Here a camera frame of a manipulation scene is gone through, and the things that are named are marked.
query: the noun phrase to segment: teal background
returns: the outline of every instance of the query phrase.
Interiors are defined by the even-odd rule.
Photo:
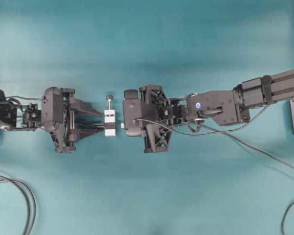
[[[290,69],[294,0],[0,0],[7,96],[75,88],[103,111],[113,94],[121,122],[126,89],[162,85],[175,97]],[[236,136],[294,164],[287,102]],[[173,135],[161,154],[143,146],[119,129],[56,154],[43,131],[0,131],[0,173],[34,190],[33,235],[280,234],[294,199],[291,169],[224,136]],[[0,185],[0,235],[21,234],[24,221],[21,195]],[[294,235],[294,208],[286,231]]]

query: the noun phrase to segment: gripper jaw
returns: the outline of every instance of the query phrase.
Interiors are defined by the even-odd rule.
[[[103,117],[102,113],[95,110],[93,107],[81,101],[80,99],[70,97],[69,105],[70,108],[75,111],[76,115],[91,115],[95,117]]]

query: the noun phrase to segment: black knob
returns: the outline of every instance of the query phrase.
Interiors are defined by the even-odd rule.
[[[113,100],[113,95],[107,95],[107,100]]]

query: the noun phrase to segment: cable bundle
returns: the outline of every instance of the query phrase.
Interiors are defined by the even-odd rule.
[[[30,235],[30,233],[34,227],[34,223],[35,223],[35,219],[36,219],[36,209],[37,209],[34,194],[32,193],[30,188],[24,182],[19,181],[19,180],[8,179],[8,178],[0,175],[0,183],[11,183],[24,196],[24,199],[26,202],[26,207],[27,207],[27,217],[26,217],[26,223],[25,223],[22,235]],[[33,211],[31,211],[29,198],[31,199]]]

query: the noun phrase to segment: metal bolt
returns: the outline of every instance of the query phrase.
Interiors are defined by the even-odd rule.
[[[112,109],[113,95],[107,95],[106,99],[109,102],[109,109]]]

